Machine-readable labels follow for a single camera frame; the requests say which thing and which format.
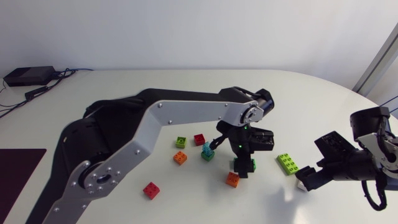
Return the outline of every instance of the white table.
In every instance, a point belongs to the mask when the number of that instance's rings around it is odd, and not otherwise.
[[[275,147],[256,152],[255,173],[241,179],[236,189],[224,182],[234,154],[228,141],[207,163],[195,147],[193,135],[207,140],[218,137],[216,122],[163,128],[154,153],[132,170],[106,198],[93,201],[78,223],[379,223],[395,222],[398,192],[387,192],[388,207],[375,212],[360,182],[330,182],[309,193],[296,188],[294,175],[286,176],[276,157],[289,153],[304,167],[322,158],[313,143],[338,131],[351,144],[351,113],[376,106],[352,91],[319,78],[275,70],[143,70],[78,72],[51,92],[0,119],[1,148],[46,148],[47,153],[32,174],[5,223],[24,223],[49,175],[53,151],[61,130],[81,118],[85,108],[100,99],[135,95],[145,88],[217,93],[240,86],[251,91],[269,90],[275,108],[259,123],[272,130]],[[35,87],[9,88],[0,103],[23,100]],[[392,131],[398,121],[390,118]],[[189,142],[188,160],[178,166],[177,136]],[[152,201],[142,192],[153,182],[160,194]]]

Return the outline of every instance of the lime green lego brick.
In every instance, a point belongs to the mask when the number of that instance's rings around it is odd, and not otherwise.
[[[181,149],[185,148],[186,144],[187,144],[187,138],[185,138],[185,137],[178,137],[175,142],[175,146],[179,147]]]
[[[210,161],[213,157],[214,157],[214,155],[216,154],[216,152],[215,151],[213,151],[213,153],[210,155],[210,156],[206,156],[206,154],[204,153],[204,152],[201,152],[201,157],[204,159],[204,160],[206,160],[207,162],[208,161]]]
[[[279,155],[277,160],[279,164],[284,168],[287,175],[292,175],[299,171],[296,163],[293,161],[292,158],[290,158],[287,153]]]

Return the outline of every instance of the white wall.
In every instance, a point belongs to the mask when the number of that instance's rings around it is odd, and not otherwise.
[[[352,88],[398,1],[1,0],[0,77],[16,67],[269,68]]]
[[[389,69],[380,78],[367,98],[381,105],[393,97],[398,96],[398,58],[391,64]],[[398,107],[398,98],[386,104],[390,111]],[[398,118],[398,110],[391,113]]]

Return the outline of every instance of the red lego brick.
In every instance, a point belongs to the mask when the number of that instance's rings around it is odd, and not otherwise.
[[[201,146],[201,145],[203,145],[206,142],[205,137],[203,136],[203,134],[197,134],[193,138],[194,138],[195,144],[197,146]]]
[[[187,155],[185,155],[182,151],[179,151],[173,157],[174,161],[179,165],[182,165],[187,160]]]
[[[239,183],[239,175],[238,174],[234,174],[232,172],[229,172],[225,183],[236,188],[238,186],[238,183]]]
[[[151,182],[143,191],[152,200],[160,192],[160,189]]]

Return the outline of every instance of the black box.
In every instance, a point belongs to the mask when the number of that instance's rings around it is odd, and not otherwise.
[[[53,66],[17,68],[4,77],[9,86],[47,85],[52,79]]]

